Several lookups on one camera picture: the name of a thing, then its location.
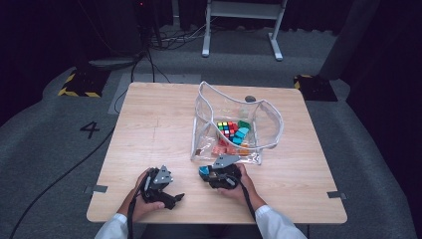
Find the green block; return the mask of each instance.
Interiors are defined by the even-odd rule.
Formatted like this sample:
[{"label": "green block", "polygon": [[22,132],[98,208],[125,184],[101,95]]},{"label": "green block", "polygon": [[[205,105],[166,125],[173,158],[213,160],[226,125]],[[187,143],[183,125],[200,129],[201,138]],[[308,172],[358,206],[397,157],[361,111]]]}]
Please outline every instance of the green block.
[{"label": "green block", "polygon": [[239,120],[238,126],[239,126],[239,128],[240,127],[245,127],[247,129],[251,130],[251,125],[248,122],[245,122],[245,121]]}]

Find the gray floor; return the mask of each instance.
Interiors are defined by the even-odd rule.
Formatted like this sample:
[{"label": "gray floor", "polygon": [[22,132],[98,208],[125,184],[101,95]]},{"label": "gray floor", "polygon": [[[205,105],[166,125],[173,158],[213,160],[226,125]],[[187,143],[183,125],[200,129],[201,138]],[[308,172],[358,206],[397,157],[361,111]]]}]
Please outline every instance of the gray floor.
[{"label": "gray floor", "polygon": [[[328,32],[281,32],[285,58],[277,62],[268,31],[218,32],[207,59],[201,57],[200,38],[177,50],[151,51],[152,60],[170,80],[194,75],[214,85],[292,88],[295,75],[317,74],[335,41]],[[71,70],[47,85],[41,102],[0,128],[0,238],[8,238],[37,195],[93,151],[117,121],[108,111],[130,68],[111,73],[100,99],[58,97]],[[137,81],[147,81],[138,78],[151,74],[149,62],[142,60],[135,73]],[[348,197],[343,201],[348,220],[312,225],[311,238],[416,238],[405,195],[345,102],[348,85],[331,84],[337,103],[307,102],[307,107],[337,188]],[[91,121],[101,130],[88,139],[80,128]],[[96,184],[108,144],[109,139],[39,199],[14,238],[94,238],[102,225],[87,220],[90,196],[84,189]],[[306,232],[305,225],[298,226]]]}]

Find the dark background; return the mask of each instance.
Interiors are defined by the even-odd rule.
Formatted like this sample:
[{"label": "dark background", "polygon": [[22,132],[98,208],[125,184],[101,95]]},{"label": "dark background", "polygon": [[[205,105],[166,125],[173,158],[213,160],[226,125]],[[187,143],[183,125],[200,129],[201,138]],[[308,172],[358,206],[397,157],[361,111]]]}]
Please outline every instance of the dark background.
[{"label": "dark background", "polygon": [[[95,1],[60,1],[69,13],[81,56],[96,60],[112,56],[98,34],[109,38],[113,30],[104,25]],[[291,0],[282,30],[332,31],[340,34],[352,0]],[[0,5],[0,125],[42,98],[44,87],[58,74],[75,66],[58,23],[52,20],[49,1],[2,1]],[[204,23],[205,0],[179,0],[180,26],[188,30]],[[168,24],[171,1],[159,3],[160,24]],[[373,20],[342,73],[350,85],[347,102],[370,132],[386,163],[405,192],[415,228],[421,237],[422,57],[421,1],[381,0]],[[268,22],[219,19],[219,24],[263,27]],[[128,33],[136,29],[128,24]]]}]

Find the wooden table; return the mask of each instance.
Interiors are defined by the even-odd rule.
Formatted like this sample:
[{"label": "wooden table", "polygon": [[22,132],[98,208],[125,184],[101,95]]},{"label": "wooden table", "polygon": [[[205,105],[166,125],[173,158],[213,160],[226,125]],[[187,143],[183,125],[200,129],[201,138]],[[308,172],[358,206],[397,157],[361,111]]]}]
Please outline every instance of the wooden table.
[{"label": "wooden table", "polygon": [[[185,193],[172,210],[146,215],[147,223],[254,223],[247,207],[212,189],[198,174],[208,160],[190,160],[194,102],[198,85],[132,83],[105,157],[98,185],[106,193],[93,195],[88,219],[109,220],[137,177],[148,167],[165,164],[174,181],[164,191]],[[344,223],[337,191],[314,125],[296,89],[213,86],[242,100],[267,100],[282,114],[285,129],[278,146],[264,149],[261,165],[246,164],[258,193],[295,223]]]}]

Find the black tape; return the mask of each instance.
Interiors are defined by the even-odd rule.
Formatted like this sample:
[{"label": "black tape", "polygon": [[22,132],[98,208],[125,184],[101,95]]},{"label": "black tape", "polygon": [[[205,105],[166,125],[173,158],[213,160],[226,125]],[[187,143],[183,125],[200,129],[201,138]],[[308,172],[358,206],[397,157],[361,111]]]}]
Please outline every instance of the black tape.
[{"label": "black tape", "polygon": [[341,198],[341,200],[347,199],[347,196],[339,191],[331,191],[326,193],[329,198]]},{"label": "black tape", "polygon": [[86,186],[84,193],[94,194],[94,192],[106,193],[107,186],[95,185],[95,186]]}]

